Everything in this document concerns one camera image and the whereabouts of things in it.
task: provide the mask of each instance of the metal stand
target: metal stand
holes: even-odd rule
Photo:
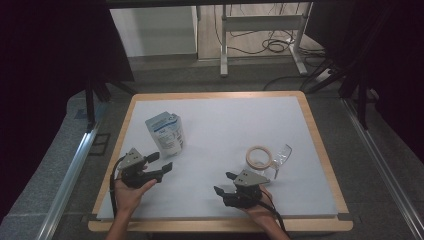
[[[294,44],[289,46],[300,75],[307,75],[299,55],[299,45],[305,31],[312,3],[308,3],[302,15],[285,16],[227,16],[226,5],[222,5],[221,76],[228,76],[227,32],[298,30]]]
[[[114,86],[120,88],[121,90],[129,93],[132,96],[138,93],[136,90],[128,87],[122,82],[113,81],[110,79],[107,79],[107,80],[109,80],[109,82],[113,84]],[[93,80],[91,77],[87,78],[86,87],[85,87],[85,102],[87,107],[87,121],[88,121],[87,133],[90,133],[93,130],[94,126],[96,125],[93,92],[96,94],[100,102],[109,102],[112,96],[109,92],[109,89],[106,87],[105,81]]]
[[[379,14],[376,22],[374,23],[370,33],[365,39],[364,45],[361,49],[359,49],[358,55],[353,60],[353,62],[342,69],[341,71],[332,74],[330,77],[325,79],[324,81],[306,89],[305,93],[315,93],[316,91],[328,86],[329,84],[335,82],[338,79],[346,76],[346,79],[343,81],[342,86],[339,89],[339,95],[342,98],[349,98],[352,96],[356,87],[358,87],[358,120],[364,127],[367,129],[366,120],[365,120],[365,109],[367,102],[367,87],[368,82],[366,79],[366,58],[370,52],[370,49],[375,42],[378,34],[380,33],[384,23],[389,18],[391,12],[394,9],[395,3],[391,0],[385,1],[382,5],[386,5],[386,7]]]

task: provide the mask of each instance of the human hand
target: human hand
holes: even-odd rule
[[[129,188],[121,179],[115,180],[115,198],[118,212],[131,216],[140,205],[143,194],[152,188],[156,182],[157,180],[153,179],[141,188]]]
[[[259,185],[259,188],[262,191],[261,202],[267,204],[270,207],[273,207],[272,194],[270,192],[268,192],[268,190],[262,185]],[[247,213],[247,215],[249,215],[249,217],[256,224],[258,224],[260,226],[262,226],[263,224],[266,224],[266,222],[268,222],[270,220],[275,221],[274,215],[268,209],[265,209],[264,207],[262,207],[260,205],[256,205],[256,206],[248,208],[248,209],[241,208],[240,210]]]

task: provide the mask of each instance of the white board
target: white board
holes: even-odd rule
[[[337,214],[335,201],[296,97],[190,99],[136,103],[120,156],[135,147],[142,155],[157,152],[145,120],[164,111],[181,117],[186,145],[180,155],[159,159],[147,171],[173,162],[173,170],[142,199],[133,214],[140,219],[245,217],[225,207],[213,186],[235,187],[225,172],[246,168],[246,151],[261,145],[276,155],[284,144],[292,147],[276,180],[274,170],[266,188],[278,212],[286,218],[328,217]],[[113,218],[109,194],[98,219]]]

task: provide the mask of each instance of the wrist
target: wrist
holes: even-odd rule
[[[132,216],[132,211],[130,211],[129,209],[118,209],[115,218],[119,218],[122,220],[129,220],[131,219],[131,216]]]
[[[254,219],[255,223],[258,224],[262,229],[269,228],[274,225],[278,225],[272,215],[262,216]]]

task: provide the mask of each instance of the white cabinet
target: white cabinet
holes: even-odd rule
[[[195,7],[110,11],[128,57],[197,53]]]

